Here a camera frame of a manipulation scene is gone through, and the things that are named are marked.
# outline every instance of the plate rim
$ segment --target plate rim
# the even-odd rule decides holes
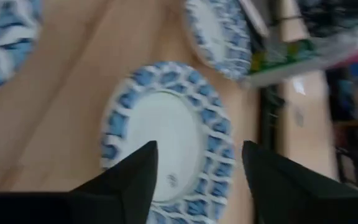
[[[218,93],[216,92],[216,90],[208,83],[207,79],[202,76],[202,74],[200,74],[200,72],[196,71],[194,68],[192,68],[191,66],[189,65],[185,65],[184,63],[180,63],[180,62],[171,62],[171,61],[167,61],[167,62],[157,62],[157,63],[154,63],[154,64],[151,64],[151,65],[145,65],[145,66],[142,66],[140,68],[138,68],[137,70],[135,70],[134,72],[132,72],[128,77],[125,77],[120,83],[118,83],[116,85],[116,88],[114,88],[113,90],[113,94],[110,96],[110,98],[108,99],[108,103],[106,104],[106,107],[104,109],[104,113],[103,113],[103,117],[102,117],[102,120],[101,120],[101,146],[105,146],[106,143],[104,142],[104,138],[108,135],[107,131],[108,131],[108,128],[109,128],[109,118],[111,116],[111,114],[113,114],[115,112],[115,110],[117,109],[117,105],[119,104],[119,98],[120,96],[124,95],[125,93],[127,93],[127,91],[132,87],[131,85],[129,85],[128,83],[132,82],[133,85],[137,85],[136,81],[134,81],[133,77],[135,76],[135,74],[137,72],[139,72],[140,70],[144,70],[145,68],[147,67],[153,67],[153,68],[156,68],[157,69],[163,69],[164,66],[168,66],[168,67],[172,67],[175,66],[175,67],[181,67],[182,69],[187,69],[187,75],[189,76],[191,73],[195,72],[197,73],[199,76],[200,76],[200,80],[201,81],[201,86],[206,86],[208,85],[209,87],[212,88],[212,91],[214,93],[213,95],[213,98],[214,99],[219,99],[219,102],[220,102],[220,97],[218,95]],[[160,76],[157,78],[160,78],[162,75],[166,74],[167,72],[170,71],[170,69],[168,71],[164,70],[164,72],[162,72],[161,74],[159,74]],[[183,80],[181,81],[175,81],[174,83],[182,83]],[[139,92],[140,95],[143,95],[145,94],[144,91],[140,91]],[[192,103],[187,100],[185,97],[187,95],[183,95],[182,97],[180,97],[181,100],[186,100],[189,105],[192,106]],[[222,118],[219,118],[219,119],[227,119],[229,121],[229,125],[230,125],[230,119],[228,118],[223,106],[221,105],[220,107],[220,112],[223,113],[223,117]],[[195,115],[198,114],[197,111],[194,111],[195,108],[192,107],[192,108],[189,108],[190,110],[193,110],[193,112],[195,112]],[[213,157],[210,157],[210,159],[212,159],[213,162],[217,163],[215,164],[215,169],[217,170],[218,169],[218,165],[220,165],[222,163],[222,161],[219,161],[217,160],[215,157],[218,157],[219,158],[223,158],[223,161],[226,161],[229,163],[229,166],[230,166],[230,173],[227,177],[223,177],[224,180],[222,180],[221,182],[225,182],[226,184],[226,193],[223,194],[224,196],[222,197],[217,197],[219,199],[219,201],[217,203],[221,203],[223,205],[223,207],[220,208],[220,211],[219,211],[219,214],[218,216],[216,216],[216,214],[212,214],[211,212],[209,212],[207,215],[197,215],[195,220],[192,219],[194,218],[195,216],[192,216],[192,215],[189,215],[189,214],[185,214],[184,211],[185,209],[182,208],[182,212],[180,211],[179,208],[175,208],[176,206],[185,206],[184,203],[185,203],[185,198],[186,196],[189,196],[189,195],[195,195],[195,196],[199,196],[201,194],[197,193],[195,194],[195,190],[198,188],[198,184],[199,184],[199,181],[200,181],[200,175],[203,174],[203,167],[205,166],[205,160],[207,159],[206,157],[206,151],[208,150],[207,147],[208,147],[208,143],[207,143],[207,139],[208,139],[208,133],[205,132],[204,128],[201,128],[202,129],[202,132],[204,133],[204,146],[205,146],[205,149],[204,150],[204,153],[201,154],[201,159],[203,160],[203,162],[201,163],[200,167],[201,167],[201,170],[198,174],[195,174],[195,181],[193,183],[191,183],[189,185],[189,188],[188,189],[184,189],[186,190],[186,192],[184,194],[182,194],[182,197],[181,198],[174,198],[173,200],[169,200],[169,201],[166,201],[166,202],[152,202],[151,204],[151,208],[150,208],[150,213],[149,213],[149,218],[150,219],[151,217],[154,217],[154,218],[151,218],[153,220],[155,220],[157,223],[160,223],[158,221],[158,218],[161,219],[161,218],[164,218],[164,219],[187,219],[187,220],[191,220],[191,221],[194,221],[194,222],[197,222],[197,220],[202,223],[208,223],[210,220],[217,220],[218,218],[220,218],[220,216],[222,215],[221,214],[221,211],[224,209],[224,207],[226,206],[227,204],[227,196],[228,196],[228,191],[229,191],[229,188],[231,186],[231,180],[232,180],[232,172],[234,170],[234,167],[235,167],[235,159],[234,159],[234,143],[233,143],[233,140],[232,140],[232,136],[231,136],[231,127],[229,127],[229,131],[228,131],[228,134],[226,135],[227,136],[227,139],[223,139],[223,141],[225,141],[224,143],[228,145],[228,149],[230,150],[230,153],[231,153],[231,156],[232,158],[224,158],[222,155],[220,154],[214,154]],[[104,166],[103,165],[103,162],[104,162],[104,159],[103,159],[103,156],[101,158],[101,166],[104,167],[104,168],[109,168],[111,166]],[[211,179],[210,175],[213,174],[213,171],[209,171],[208,174],[204,174],[204,176],[207,176],[208,179],[207,179],[207,184],[208,185],[212,185],[210,184],[210,182],[212,182],[213,180]],[[202,195],[202,197],[211,197],[209,194],[211,192],[208,192],[207,195]],[[212,204],[214,201],[213,199],[210,199],[209,198],[209,201],[207,201],[208,203]]]
[[[247,43],[246,43],[246,47],[243,47],[244,51],[243,52],[247,52],[247,59],[243,60],[246,62],[247,66],[245,67],[245,69],[243,69],[243,71],[232,68],[232,67],[228,67],[225,66],[225,62],[222,64],[218,64],[216,65],[216,63],[211,62],[211,60],[209,60],[204,53],[202,53],[203,49],[200,47],[200,44],[197,44],[196,38],[195,38],[195,33],[197,33],[197,31],[194,28],[194,23],[191,22],[189,20],[189,15],[188,15],[188,2],[189,1],[195,1],[195,0],[186,0],[183,4],[183,12],[182,13],[182,23],[184,26],[184,30],[186,33],[186,37],[190,42],[191,48],[195,51],[197,57],[201,60],[201,62],[203,62],[205,65],[207,65],[210,68],[213,68],[215,70],[217,70],[219,73],[222,73],[226,78],[230,79],[230,80],[242,80],[244,79],[246,76],[248,76],[249,72],[250,72],[250,66],[251,66],[251,60],[252,60],[252,52],[251,52],[251,45],[250,45],[250,31],[248,28],[248,24],[247,21],[245,20],[245,17],[247,16],[240,5],[240,2],[238,2],[238,0],[199,0],[199,1],[205,1],[207,2],[207,4],[215,4],[216,2],[237,2],[238,4],[236,5],[237,10],[236,10],[236,15],[240,15],[243,19],[242,22],[244,22],[245,27],[244,27],[244,36],[247,39]],[[219,21],[219,27],[224,30],[222,22]],[[228,41],[225,39],[225,51],[226,51],[226,58],[227,58],[227,54],[228,54],[228,49],[229,47],[227,46]]]
[[[3,72],[3,74],[1,74],[2,71],[0,71],[0,87],[3,86],[6,82],[8,82],[10,79],[12,79],[12,77],[15,76],[18,69],[20,69],[21,66],[23,66],[27,57],[34,51],[35,44],[38,41],[39,34],[42,29],[42,0],[0,0],[0,18],[2,18],[4,16],[4,12],[2,11],[2,8],[4,7],[4,5],[6,3],[18,4],[18,2],[24,2],[23,4],[28,4],[28,6],[30,6],[28,14],[26,14],[26,15],[28,16],[29,19],[31,19],[31,21],[23,21],[23,25],[20,25],[20,27],[25,27],[26,29],[31,30],[34,35],[32,37],[21,37],[20,36],[20,37],[17,37],[17,39],[10,41],[9,43],[0,44],[0,51],[3,51],[4,54],[7,55],[6,58],[8,58],[7,59],[8,63],[11,64],[10,71]],[[0,28],[3,28],[3,30],[4,30],[3,32],[5,32],[13,26],[17,26],[17,24],[15,24],[15,23],[8,24],[6,26],[0,26]],[[1,48],[1,46],[19,44],[19,43],[22,43],[22,41],[24,39],[26,40],[26,42],[28,42],[30,44],[30,48],[28,51],[25,51],[23,53],[24,54],[23,61],[21,61],[17,65],[15,65],[15,62],[14,62],[15,56],[12,56],[12,54],[9,52],[10,51],[9,49],[3,49],[3,48]]]

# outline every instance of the decorative plate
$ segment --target decorative plate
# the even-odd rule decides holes
[[[221,216],[234,167],[231,127],[199,72],[176,62],[138,69],[109,100],[103,126],[105,169],[157,141],[148,223],[211,223]]]
[[[0,0],[0,86],[32,50],[40,27],[40,0]]]
[[[250,69],[249,30],[237,0],[186,0],[190,41],[205,64],[232,80]]]

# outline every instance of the blue pattern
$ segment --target blue pattern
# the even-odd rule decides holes
[[[201,104],[201,102],[199,100],[197,100],[196,98],[194,98],[192,96],[187,96],[187,100],[189,100],[193,106],[199,106]]]
[[[30,7],[26,7],[25,3],[30,3]],[[0,73],[0,86],[20,68],[32,51],[37,36],[29,33],[37,33],[41,9],[40,0],[0,1],[0,50],[8,56],[2,57],[0,54],[0,66],[13,64],[13,67],[0,68],[0,71],[4,71]],[[17,38],[2,39],[7,31],[15,32]]]
[[[32,8],[34,9],[33,16],[38,20],[42,20],[42,2],[41,0],[31,0]]]
[[[207,124],[208,122],[210,122],[212,119],[216,117],[216,112],[210,109],[203,109],[200,112],[200,115],[201,115],[201,119],[203,120],[203,123]]]
[[[223,107],[222,101],[221,101],[221,99],[219,99],[218,97],[213,98],[213,99],[211,100],[211,102],[212,102],[212,105],[214,105],[214,106]]]
[[[215,219],[218,219],[223,212],[224,204],[219,202],[213,202]]]
[[[204,169],[203,169],[203,173],[208,174],[209,173],[209,168],[212,165],[212,159],[209,157],[206,157],[205,159],[205,164],[204,164]]]
[[[129,89],[127,93],[124,93],[119,97],[118,102],[123,107],[127,109],[132,109],[138,95],[139,95],[138,92],[136,92],[133,89]]]
[[[234,64],[236,65],[236,67],[249,67],[250,66],[250,63],[242,62],[242,61],[234,62]]]
[[[206,207],[208,204],[204,200],[187,200],[187,214],[206,216]]]
[[[223,149],[222,150],[222,157],[228,159],[234,159],[234,150],[232,148]]]
[[[212,89],[211,85],[203,85],[203,86],[200,86],[200,88],[198,89],[198,93],[203,95],[203,96],[208,96],[213,91],[214,90]]]
[[[237,0],[204,1],[205,4],[209,4],[218,19],[219,25],[223,28],[224,40],[226,41],[224,46],[227,48],[235,47],[240,51],[240,53],[236,54],[236,57],[233,57],[233,54],[229,54],[229,57],[223,61],[218,61],[210,50],[211,43],[206,41],[208,40],[205,38],[207,34],[204,33],[203,24],[201,24],[198,18],[199,15],[196,13],[198,9],[197,5],[194,4],[195,1],[199,0],[186,0],[185,12],[194,41],[203,57],[212,67],[223,73],[225,77],[233,80],[244,78],[248,74],[250,66],[240,67],[230,63],[231,60],[241,60],[244,64],[250,64],[251,60],[249,30],[246,15],[243,13],[241,5]]]
[[[157,221],[157,224],[166,224],[167,223],[167,219],[163,215],[159,214],[158,212],[154,212],[154,216]]]
[[[172,224],[188,224],[183,218],[171,218]]]
[[[165,67],[168,65],[168,62],[157,62],[157,63],[154,63],[153,66],[161,69],[162,67]]]
[[[161,79],[160,79],[160,83],[165,85],[167,83],[176,81],[179,77],[179,73],[177,72],[168,72],[162,75]]]
[[[197,71],[190,72],[189,76],[187,77],[187,81],[197,84],[201,80],[201,75]]]
[[[214,181],[211,195],[215,197],[226,197],[229,184],[227,182]]]
[[[110,133],[112,135],[118,136],[120,138],[126,137],[126,123],[128,117],[114,111],[109,119],[110,124]]]
[[[220,163],[219,167],[215,170],[217,177],[229,177],[233,171],[233,165],[227,163]]]
[[[10,51],[13,56],[15,69],[18,69],[19,66],[24,62],[27,54],[31,52],[33,44],[33,41],[30,39],[22,39],[19,42],[2,45],[0,47]]]
[[[240,57],[241,51],[236,49],[229,49],[229,58],[238,58]]]
[[[208,151],[215,153],[222,144],[222,139],[213,136],[208,136]]]
[[[230,136],[226,134],[230,130],[230,122],[225,119],[223,110],[217,108],[221,106],[218,94],[209,84],[200,86],[200,83],[206,83],[203,76],[182,63],[159,62],[153,66],[146,66],[134,72],[130,79],[133,82],[125,82],[125,89],[114,94],[117,96],[114,99],[115,104],[109,104],[111,108],[107,120],[108,126],[104,130],[101,141],[103,168],[107,169],[111,164],[117,164],[117,161],[123,159],[123,155],[126,154],[122,153],[125,149],[119,146],[125,145],[127,141],[126,133],[131,109],[142,95],[166,90],[180,93],[175,95],[187,100],[193,110],[200,113],[201,119],[206,124],[202,128],[207,135],[206,150],[215,155],[211,157],[210,153],[206,153],[205,163],[202,164],[203,170],[195,180],[194,188],[183,198],[163,205],[152,202],[147,223],[206,224],[205,221],[196,222],[194,219],[199,220],[199,216],[206,217],[205,220],[219,218],[220,213],[215,213],[213,202],[217,198],[227,197],[234,152]],[[196,93],[187,91],[187,88],[195,90]]]
[[[178,93],[184,93],[186,91],[186,87],[183,86],[182,84],[176,84],[174,86],[168,87],[167,89],[176,91]]]
[[[154,74],[145,68],[141,68],[138,71],[134,72],[132,78],[136,81],[138,85],[146,86],[152,83]]]
[[[197,187],[196,189],[194,190],[196,193],[198,194],[202,194],[202,195],[205,195],[205,188],[207,186],[208,182],[206,179],[202,179],[200,178],[198,180],[198,184],[197,184]]]
[[[223,134],[230,134],[230,121],[227,119],[222,119],[222,121],[212,126],[212,130]]]
[[[179,213],[180,212],[178,203],[175,203],[173,205],[168,205],[168,206],[161,206],[161,209],[166,211],[166,212],[169,212],[169,213],[172,213],[172,212]]]
[[[118,156],[118,149],[114,145],[102,145],[102,157],[106,159],[115,159]]]
[[[2,4],[0,14],[0,28],[8,28],[11,26],[25,26],[19,17],[15,13],[15,3],[4,2]]]

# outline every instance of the black object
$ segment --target black object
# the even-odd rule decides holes
[[[358,0],[297,0],[313,37],[327,37],[358,25]]]
[[[342,98],[346,99],[346,103],[354,105],[353,98],[345,97],[341,94],[341,82],[349,80],[347,77],[347,68],[339,67],[326,70],[326,80],[329,87],[329,108],[331,119],[333,121],[350,121],[354,120],[353,111],[344,107]]]
[[[358,223],[358,190],[250,141],[242,159],[264,224]]]
[[[264,149],[276,151],[278,116],[285,100],[278,95],[278,86],[260,89],[259,138]]]
[[[144,224],[157,181],[150,141],[71,192],[0,193],[0,223]]]

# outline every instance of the table surface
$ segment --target table surface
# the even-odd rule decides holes
[[[256,140],[258,94],[241,90],[199,62],[185,37],[182,4],[174,0],[44,1],[39,43],[20,72],[0,89],[0,190],[70,190],[100,174],[101,115],[115,86],[142,65],[174,60],[195,67],[209,80],[232,121],[237,166],[220,223],[252,223],[239,149],[243,140]],[[294,128],[291,111],[286,110],[290,125],[283,126],[285,142],[293,141],[294,132],[304,135],[301,140],[297,136],[299,144],[287,143],[284,153],[334,177],[328,172],[332,161],[326,159],[329,140],[313,144],[328,139],[317,130],[330,131],[326,107],[317,109],[326,104],[325,95],[300,98],[291,90],[291,81],[284,86],[288,89],[285,97],[320,114],[315,117],[308,110],[307,125]],[[319,86],[324,86],[321,78],[314,81],[310,92],[317,93]],[[320,155],[317,148],[324,153]]]

